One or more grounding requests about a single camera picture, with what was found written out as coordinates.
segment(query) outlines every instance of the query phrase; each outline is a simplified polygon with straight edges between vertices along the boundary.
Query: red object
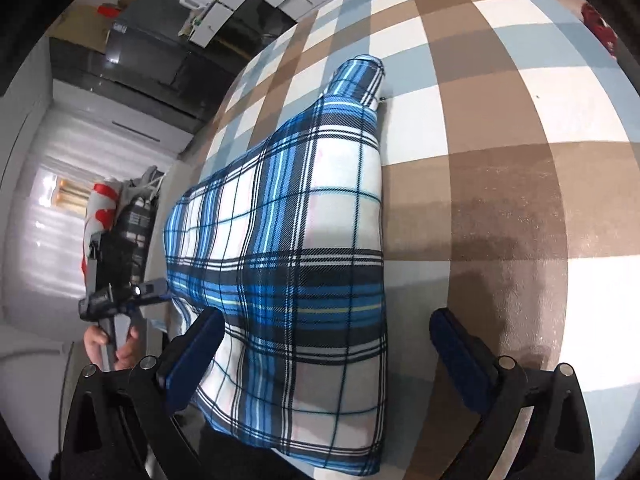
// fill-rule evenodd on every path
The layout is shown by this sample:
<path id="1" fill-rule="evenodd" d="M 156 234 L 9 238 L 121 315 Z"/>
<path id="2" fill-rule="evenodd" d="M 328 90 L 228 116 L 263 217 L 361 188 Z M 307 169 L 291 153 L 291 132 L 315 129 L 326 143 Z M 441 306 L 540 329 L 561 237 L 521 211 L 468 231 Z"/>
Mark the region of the red object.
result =
<path id="1" fill-rule="evenodd" d="M 120 14 L 120 9 L 117 9 L 116 7 L 101 5 L 98 6 L 98 14 L 106 16 L 107 18 L 117 18 Z"/>
<path id="2" fill-rule="evenodd" d="M 113 225 L 115 216 L 115 209 L 98 209 L 98 211 L 95 212 L 95 219 L 100 222 L 105 229 Z"/>
<path id="3" fill-rule="evenodd" d="M 613 29 L 607 25 L 600 13 L 590 4 L 582 5 L 582 20 L 591 33 L 606 48 L 612 56 L 616 56 L 616 43 L 618 37 Z"/>
<path id="4" fill-rule="evenodd" d="M 111 198 L 111 200 L 113 200 L 114 202 L 117 202 L 120 198 L 120 194 L 116 190 L 114 190 L 112 187 L 102 184 L 101 182 L 98 182 L 98 184 L 94 184 L 94 191 L 107 198 Z"/>

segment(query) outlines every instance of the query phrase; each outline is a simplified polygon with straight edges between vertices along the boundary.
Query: curtain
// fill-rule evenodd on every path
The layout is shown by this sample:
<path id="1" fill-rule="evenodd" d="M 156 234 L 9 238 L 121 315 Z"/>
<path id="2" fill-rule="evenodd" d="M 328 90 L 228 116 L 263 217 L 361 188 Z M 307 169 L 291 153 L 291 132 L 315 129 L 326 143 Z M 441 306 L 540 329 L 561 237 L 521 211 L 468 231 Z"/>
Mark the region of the curtain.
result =
<path id="1" fill-rule="evenodd" d="M 84 296 L 80 270 L 84 217 L 51 205 L 57 178 L 78 184 L 166 171 L 172 158 L 81 113 L 53 105 L 30 147 L 14 193 L 4 254 L 8 321 L 50 339 L 73 341 L 86 325 L 78 317 Z"/>

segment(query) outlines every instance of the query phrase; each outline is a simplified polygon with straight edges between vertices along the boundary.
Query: human hand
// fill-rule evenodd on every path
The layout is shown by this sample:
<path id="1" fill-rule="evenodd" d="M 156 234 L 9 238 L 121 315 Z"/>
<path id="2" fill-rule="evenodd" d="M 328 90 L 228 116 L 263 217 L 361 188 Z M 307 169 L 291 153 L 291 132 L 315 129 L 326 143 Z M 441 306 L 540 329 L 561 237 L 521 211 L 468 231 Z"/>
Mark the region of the human hand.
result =
<path id="1" fill-rule="evenodd" d="M 84 349 L 94 365 L 102 370 L 102 352 L 100 346 L 106 345 L 109 341 L 104 330 L 97 325 L 91 325 L 84 331 Z M 134 326 L 129 328 L 127 334 L 127 342 L 116 350 L 116 359 L 114 370 L 125 370 L 133 368 L 142 358 L 140 349 L 140 332 Z"/>

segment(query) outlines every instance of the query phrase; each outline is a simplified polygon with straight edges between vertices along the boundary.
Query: blue gripper pad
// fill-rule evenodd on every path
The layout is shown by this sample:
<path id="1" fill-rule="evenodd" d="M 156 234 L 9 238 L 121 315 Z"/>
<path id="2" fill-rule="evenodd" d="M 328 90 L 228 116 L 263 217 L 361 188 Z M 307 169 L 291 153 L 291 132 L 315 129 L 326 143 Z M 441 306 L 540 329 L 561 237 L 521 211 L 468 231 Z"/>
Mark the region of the blue gripper pad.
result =
<path id="1" fill-rule="evenodd" d="M 465 406 L 480 415 L 487 413 L 497 382 L 495 356 L 481 340 L 467 333 L 448 308 L 431 314 L 429 333 Z"/>
<path id="2" fill-rule="evenodd" d="M 164 405 L 172 414 L 187 407 L 225 336 L 225 318 L 216 308 L 206 308 L 180 338 L 187 345 L 164 380 Z"/>

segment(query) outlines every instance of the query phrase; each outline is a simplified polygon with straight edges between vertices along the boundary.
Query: plaid fabric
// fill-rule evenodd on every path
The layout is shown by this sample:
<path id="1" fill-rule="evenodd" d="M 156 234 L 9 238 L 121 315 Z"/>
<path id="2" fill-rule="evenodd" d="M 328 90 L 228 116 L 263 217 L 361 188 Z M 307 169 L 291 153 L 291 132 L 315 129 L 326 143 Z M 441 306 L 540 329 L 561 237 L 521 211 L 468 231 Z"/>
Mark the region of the plaid fabric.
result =
<path id="1" fill-rule="evenodd" d="M 115 234 L 135 243 L 130 248 L 130 260 L 127 258 L 127 265 L 130 267 L 130 283 L 143 281 L 146 255 L 155 220 L 155 203 L 139 196 L 122 209 L 113 227 Z"/>
<path id="2" fill-rule="evenodd" d="M 248 64 L 210 127 L 201 180 L 345 60 L 384 64 L 381 480 L 439 478 L 475 424 L 429 341 L 442 306 L 498 355 L 574 366 L 600 480 L 640 444 L 640 98 L 578 18 L 556 0 L 332 0 Z"/>
<path id="3" fill-rule="evenodd" d="M 188 190 L 164 231 L 184 328 L 225 314 L 196 393 L 210 424 L 359 476 L 378 471 L 384 436 L 382 78 L 374 57 L 345 62 L 313 105 Z"/>

